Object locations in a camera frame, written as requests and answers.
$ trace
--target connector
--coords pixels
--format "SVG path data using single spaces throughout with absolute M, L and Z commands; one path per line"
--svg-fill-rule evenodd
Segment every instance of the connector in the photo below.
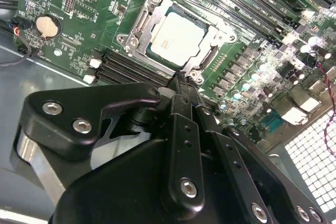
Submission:
M 22 17 L 14 17 L 9 22 L 13 26 L 19 27 L 21 30 L 27 30 L 33 27 L 33 22 Z

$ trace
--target cable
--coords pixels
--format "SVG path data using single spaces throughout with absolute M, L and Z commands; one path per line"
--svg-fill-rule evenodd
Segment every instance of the cable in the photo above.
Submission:
M 15 27 L 13 31 L 14 31 L 15 36 L 27 47 L 27 52 L 22 59 L 12 61 L 12 62 L 0 63 L 0 67 L 11 67 L 11 66 L 18 65 L 24 62 L 30 55 L 32 55 L 32 48 L 29 42 L 20 34 L 20 29 L 18 27 Z
M 325 81 L 326 81 L 326 85 L 328 87 L 328 93 L 329 93 L 329 96 L 330 96 L 330 100 L 331 100 L 331 103 L 332 103 L 332 110 L 333 110 L 333 113 L 332 113 L 331 117 L 329 118 L 329 121 L 328 121 L 328 123 L 327 123 L 327 125 L 326 125 L 326 127 L 324 129 L 324 143 L 326 144 L 327 150 L 330 152 L 330 154 L 333 155 L 334 157 L 336 157 L 336 153 L 329 147 L 329 145 L 328 145 L 328 139 L 327 139 L 327 137 L 328 137 L 328 127 L 330 126 L 331 123 L 333 123 L 334 117 L 336 116 L 335 100 L 334 100 L 334 97 L 333 97 L 333 93 L 332 93 L 332 89 L 331 89 L 331 84 L 330 84 L 327 72 L 322 67 L 321 63 L 318 63 L 317 66 L 321 70 L 321 72 L 324 74 L 324 78 L 325 78 Z
M 18 8 L 18 5 L 14 3 L 0 3 L 0 9 L 16 10 L 17 8 Z

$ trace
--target chip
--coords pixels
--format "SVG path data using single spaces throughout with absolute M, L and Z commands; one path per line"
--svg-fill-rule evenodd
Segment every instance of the chip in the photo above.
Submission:
M 245 65 L 251 65 L 252 64 L 252 61 L 246 59 L 244 56 L 240 55 L 238 56 L 237 58 L 237 62 L 239 64 L 241 64 L 242 66 L 245 66 Z
M 236 80 L 237 76 L 229 71 L 225 72 L 224 73 L 224 77 L 227 79 L 227 80 L 230 80 L 230 81 L 234 81 Z
M 151 51 L 163 59 L 183 66 L 199 52 L 204 29 L 177 13 L 169 13 L 153 30 Z
M 277 58 L 277 59 L 281 59 L 281 57 L 283 56 L 284 54 L 282 52 L 277 52 L 274 57 Z
M 234 73 L 243 73 L 245 71 L 244 68 L 242 68 L 242 67 L 240 67 L 240 66 L 238 66 L 237 64 L 234 64 L 234 63 L 231 65 L 230 69 Z

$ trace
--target black metal arm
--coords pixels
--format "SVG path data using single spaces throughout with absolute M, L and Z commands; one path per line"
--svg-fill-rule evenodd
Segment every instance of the black metal arm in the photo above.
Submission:
M 107 118 L 113 137 L 151 137 L 92 170 Z M 179 73 L 159 91 L 133 83 L 32 94 L 14 147 L 57 204 L 52 224 L 328 223 L 242 132 L 218 127 Z

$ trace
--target green circuit board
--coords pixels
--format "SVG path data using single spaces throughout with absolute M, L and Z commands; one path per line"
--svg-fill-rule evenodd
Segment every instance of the green circuit board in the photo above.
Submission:
M 300 8 L 316 12 L 313 16 L 302 17 L 314 29 L 313 34 L 319 36 L 323 41 L 336 38 L 334 32 L 336 20 L 333 14 L 329 10 L 320 9 L 312 0 L 262 0 L 261 3 L 263 4 L 255 0 L 197 1 L 205 8 L 218 12 L 218 15 L 222 15 L 226 22 L 236 24 L 232 28 L 238 37 L 235 43 L 224 44 L 213 61 L 204 69 L 202 72 L 204 82 L 199 85 L 199 90 L 205 98 L 213 102 L 220 103 L 224 100 L 229 103 L 230 106 L 226 115 L 237 119 L 248 119 L 252 123 L 256 123 L 263 118 L 258 99 L 262 87 L 265 85 L 270 88 L 275 87 L 278 94 L 288 92 L 293 88 L 287 80 L 276 80 L 275 77 L 278 76 L 276 71 L 282 68 L 284 62 L 296 57 L 295 50 L 288 47 L 282 52 L 282 57 L 276 58 L 278 49 L 267 41 L 267 36 L 260 34 L 258 31 L 281 40 L 283 34 L 274 30 L 279 25 L 287 33 L 293 33 L 298 38 L 306 35 L 306 33 L 296 33 L 287 23 L 274 16 L 272 11 L 264 9 L 264 6 L 269 6 L 270 10 L 279 10 L 290 19 L 296 19 L 302 16 L 302 13 L 290 8 L 290 4 L 295 2 Z M 131 58 L 132 61 L 150 71 L 169 78 L 169 74 L 155 66 L 142 62 L 138 58 L 130 57 L 117 42 L 118 34 L 128 34 L 130 32 L 144 2 L 145 0 L 20 0 L 18 16 L 32 21 L 43 14 L 56 17 L 61 23 L 61 34 L 55 38 L 45 40 L 34 28 L 23 33 L 31 46 L 39 49 L 39 57 L 78 76 L 84 77 L 91 72 L 88 62 L 94 51 L 110 49 L 124 57 Z M 222 8 L 221 10 L 227 10 L 228 14 L 223 14 L 222 11 L 213 8 L 212 3 L 217 3 Z M 203 18 L 207 18 L 206 13 L 200 13 L 199 10 L 196 12 Z M 330 44 L 324 45 L 329 50 L 333 49 Z M 230 68 L 236 56 L 246 47 L 254 52 L 251 57 L 251 64 L 245 66 L 244 71 L 238 75 L 232 86 L 225 90 L 223 94 L 216 93 L 214 84 L 217 83 L 223 72 Z M 268 71 L 261 74 L 260 80 L 253 82 L 248 73 L 251 70 L 258 71 L 255 63 L 260 60 L 267 62 Z M 307 76 L 314 74 L 310 68 L 302 67 L 302 70 Z M 256 92 L 249 93 L 243 90 L 240 85 L 242 80 L 247 80 Z M 243 94 L 239 101 L 233 99 L 233 90 L 238 90 Z

